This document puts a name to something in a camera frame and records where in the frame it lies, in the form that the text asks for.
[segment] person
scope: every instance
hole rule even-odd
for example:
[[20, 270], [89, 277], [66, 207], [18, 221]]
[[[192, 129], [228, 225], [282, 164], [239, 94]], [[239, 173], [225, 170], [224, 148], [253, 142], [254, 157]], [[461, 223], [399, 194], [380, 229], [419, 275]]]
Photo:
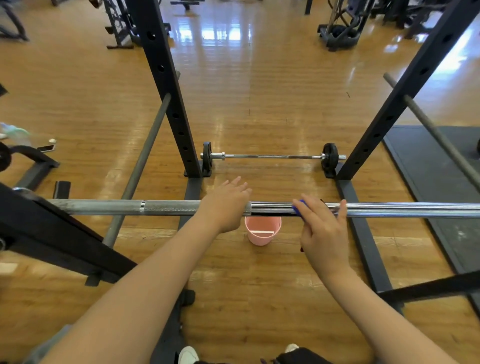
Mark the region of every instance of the person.
[[[113, 285], [41, 363], [147, 363], [190, 274], [218, 234], [240, 226], [251, 193], [240, 177], [208, 193], [177, 234]], [[345, 200], [335, 217], [318, 198], [305, 194], [302, 198], [305, 203], [293, 200], [293, 205], [304, 219], [300, 243], [308, 262], [377, 357], [385, 364], [456, 363], [349, 266]], [[295, 344], [286, 351], [277, 363], [328, 363]], [[198, 360], [191, 347], [179, 356], [179, 364]]]

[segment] shoe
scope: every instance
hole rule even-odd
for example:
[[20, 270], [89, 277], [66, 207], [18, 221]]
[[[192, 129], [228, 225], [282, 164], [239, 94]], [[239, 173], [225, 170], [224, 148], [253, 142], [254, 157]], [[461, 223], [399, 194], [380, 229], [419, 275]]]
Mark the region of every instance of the shoe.
[[179, 354], [178, 364], [193, 364], [200, 361], [197, 352], [191, 346], [185, 346]]
[[298, 346], [297, 344], [289, 344], [286, 348], [285, 348], [285, 352], [292, 352], [296, 349], [299, 349], [300, 346]]

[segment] pink trash can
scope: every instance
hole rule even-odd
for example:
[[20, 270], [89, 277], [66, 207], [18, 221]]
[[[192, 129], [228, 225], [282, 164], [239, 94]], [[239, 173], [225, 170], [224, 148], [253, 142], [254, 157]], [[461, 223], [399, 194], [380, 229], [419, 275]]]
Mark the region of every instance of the pink trash can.
[[247, 236], [255, 245], [267, 245], [282, 227], [280, 216], [247, 216]]

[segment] hardwood floor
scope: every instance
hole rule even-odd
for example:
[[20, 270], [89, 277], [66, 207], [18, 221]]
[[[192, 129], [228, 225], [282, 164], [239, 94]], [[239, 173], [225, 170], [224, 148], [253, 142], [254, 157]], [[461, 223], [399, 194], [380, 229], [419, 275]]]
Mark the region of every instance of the hardwood floor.
[[[384, 72], [398, 76], [420, 44], [370, 20], [352, 50], [328, 52], [316, 34], [328, 5], [315, 1], [216, 1], [192, 7], [167, 1], [171, 51], [200, 153], [317, 154], [327, 142], [351, 152], [390, 92]], [[0, 40], [0, 121], [25, 128], [36, 145], [54, 137], [61, 162], [38, 189], [72, 182], [72, 198], [119, 198], [160, 99], [142, 49], [113, 44], [106, 15], [87, 1], [54, 8], [25, 0], [18, 15], [29, 43]], [[4, 23], [0, 14], [0, 23]], [[439, 124], [478, 125], [478, 21], [465, 32], [416, 101]], [[409, 111], [399, 122], [416, 123]], [[28, 161], [15, 156], [0, 174], [7, 185]], [[215, 161], [207, 191], [241, 175], [252, 200], [289, 201], [307, 192], [337, 201], [333, 181], [311, 160]], [[411, 201], [382, 146], [356, 175], [362, 201]], [[163, 123], [135, 198], [182, 199], [183, 166]], [[105, 234], [110, 218], [81, 217]], [[136, 262], [175, 233], [178, 218], [128, 217], [115, 249]], [[395, 287], [449, 276], [451, 271], [421, 219], [369, 219]], [[285, 218], [267, 246], [250, 244], [245, 227], [223, 234], [193, 272], [195, 304], [183, 311], [184, 332], [204, 360], [254, 363], [294, 342], [335, 363], [369, 363], [367, 342], [314, 275], [299, 248], [301, 223]], [[358, 253], [350, 262], [363, 276]], [[21, 361], [62, 326], [73, 323], [110, 285], [83, 286], [84, 277], [13, 253], [0, 253], [0, 360]], [[406, 317], [460, 363], [477, 363], [480, 324], [463, 297], [405, 307]]]

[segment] black pants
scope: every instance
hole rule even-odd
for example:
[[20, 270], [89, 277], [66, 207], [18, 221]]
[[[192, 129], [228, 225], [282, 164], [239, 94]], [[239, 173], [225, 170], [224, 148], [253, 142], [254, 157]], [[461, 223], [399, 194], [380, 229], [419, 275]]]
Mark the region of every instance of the black pants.
[[[280, 354], [276, 359], [270, 361], [274, 364], [332, 364], [321, 356], [306, 348], [298, 348], [292, 352]], [[207, 362], [196, 362], [196, 364], [208, 364]]]

